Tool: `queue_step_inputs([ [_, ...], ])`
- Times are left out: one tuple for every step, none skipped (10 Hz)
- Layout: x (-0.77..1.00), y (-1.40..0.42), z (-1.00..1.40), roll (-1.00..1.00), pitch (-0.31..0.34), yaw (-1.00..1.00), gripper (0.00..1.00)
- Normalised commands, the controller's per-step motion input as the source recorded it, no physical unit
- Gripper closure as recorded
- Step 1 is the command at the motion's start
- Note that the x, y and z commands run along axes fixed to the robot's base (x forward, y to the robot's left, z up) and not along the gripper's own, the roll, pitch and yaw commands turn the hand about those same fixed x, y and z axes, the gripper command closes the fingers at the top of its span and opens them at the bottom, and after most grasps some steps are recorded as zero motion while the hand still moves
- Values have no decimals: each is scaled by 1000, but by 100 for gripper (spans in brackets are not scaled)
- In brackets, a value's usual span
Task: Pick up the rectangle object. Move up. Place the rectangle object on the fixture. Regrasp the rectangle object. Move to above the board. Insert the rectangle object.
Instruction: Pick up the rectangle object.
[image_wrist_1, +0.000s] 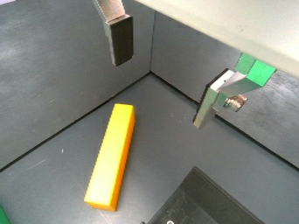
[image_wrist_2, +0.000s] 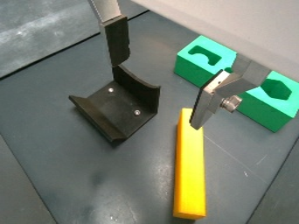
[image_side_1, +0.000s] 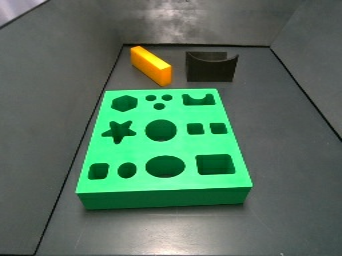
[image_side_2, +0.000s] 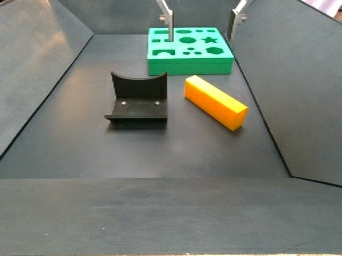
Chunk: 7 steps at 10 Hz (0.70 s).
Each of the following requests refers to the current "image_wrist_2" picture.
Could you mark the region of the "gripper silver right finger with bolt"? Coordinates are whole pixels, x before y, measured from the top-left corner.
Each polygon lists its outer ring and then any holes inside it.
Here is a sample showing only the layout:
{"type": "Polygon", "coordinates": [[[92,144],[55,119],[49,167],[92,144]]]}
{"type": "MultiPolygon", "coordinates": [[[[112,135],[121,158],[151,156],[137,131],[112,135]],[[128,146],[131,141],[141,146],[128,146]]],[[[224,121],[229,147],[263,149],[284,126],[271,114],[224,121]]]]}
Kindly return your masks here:
{"type": "Polygon", "coordinates": [[[191,126],[197,130],[219,109],[225,109],[232,113],[241,103],[239,94],[256,88],[270,72],[270,68],[237,54],[232,64],[232,73],[219,70],[200,88],[191,112],[191,126]]]}

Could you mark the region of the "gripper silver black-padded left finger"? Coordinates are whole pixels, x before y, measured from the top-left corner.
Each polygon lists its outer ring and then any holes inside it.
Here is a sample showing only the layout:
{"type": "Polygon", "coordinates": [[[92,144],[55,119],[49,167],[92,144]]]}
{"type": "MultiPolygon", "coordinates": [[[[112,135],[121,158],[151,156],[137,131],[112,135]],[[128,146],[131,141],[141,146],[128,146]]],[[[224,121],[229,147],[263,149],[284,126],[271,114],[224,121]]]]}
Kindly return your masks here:
{"type": "Polygon", "coordinates": [[[129,57],[127,16],[121,14],[117,0],[88,0],[107,39],[111,66],[116,67],[129,57]]]}

